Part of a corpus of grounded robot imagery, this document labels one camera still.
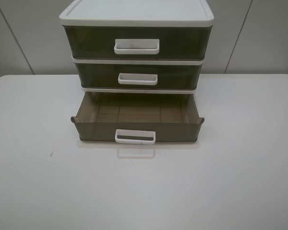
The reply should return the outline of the dark translucent drawer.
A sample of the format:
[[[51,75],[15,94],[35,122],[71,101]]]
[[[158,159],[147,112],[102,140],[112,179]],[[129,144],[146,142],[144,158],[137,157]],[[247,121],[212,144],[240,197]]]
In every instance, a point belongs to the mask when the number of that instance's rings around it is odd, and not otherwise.
[[[71,117],[81,141],[196,142],[204,123],[192,94],[86,92]]]
[[[84,88],[194,90],[201,65],[126,65],[76,63]]]
[[[64,27],[77,59],[203,60],[210,27]]]

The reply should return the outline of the white drawer cabinet frame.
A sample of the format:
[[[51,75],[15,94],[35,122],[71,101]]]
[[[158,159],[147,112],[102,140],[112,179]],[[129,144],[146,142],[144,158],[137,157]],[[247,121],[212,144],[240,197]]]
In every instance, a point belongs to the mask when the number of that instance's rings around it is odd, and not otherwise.
[[[214,15],[205,0],[75,0],[59,16],[65,26],[88,27],[210,27]],[[74,64],[201,65],[203,60],[77,59]],[[194,90],[100,89],[85,92],[189,94]]]

